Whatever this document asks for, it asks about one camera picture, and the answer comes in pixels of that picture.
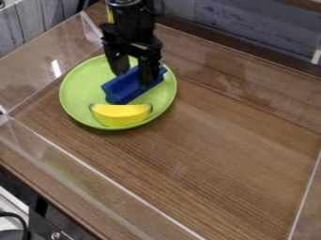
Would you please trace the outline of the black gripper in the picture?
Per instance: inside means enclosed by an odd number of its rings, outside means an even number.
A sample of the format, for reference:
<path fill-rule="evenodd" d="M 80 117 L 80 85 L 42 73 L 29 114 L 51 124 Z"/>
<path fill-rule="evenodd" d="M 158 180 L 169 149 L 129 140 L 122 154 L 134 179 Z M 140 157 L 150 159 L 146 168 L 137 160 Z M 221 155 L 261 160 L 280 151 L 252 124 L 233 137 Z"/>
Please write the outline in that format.
<path fill-rule="evenodd" d="M 140 85 L 146 88 L 158 79 L 164 43 L 154 34 L 157 13 L 153 8 L 109 8 L 108 20 L 100 24 L 102 43 L 117 76 L 132 68 L 130 58 L 138 59 Z"/>

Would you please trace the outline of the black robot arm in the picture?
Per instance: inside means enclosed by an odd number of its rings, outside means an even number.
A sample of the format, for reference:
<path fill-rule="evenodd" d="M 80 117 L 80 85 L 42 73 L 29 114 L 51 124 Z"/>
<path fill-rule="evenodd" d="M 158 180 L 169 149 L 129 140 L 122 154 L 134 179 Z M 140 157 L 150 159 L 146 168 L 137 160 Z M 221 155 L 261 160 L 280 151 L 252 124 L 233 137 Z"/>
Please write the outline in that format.
<path fill-rule="evenodd" d="M 108 20 L 100 24 L 110 69 L 117 76 L 138 60 L 138 82 L 146 88 L 158 79 L 164 43 L 154 35 L 154 0 L 106 0 Z"/>

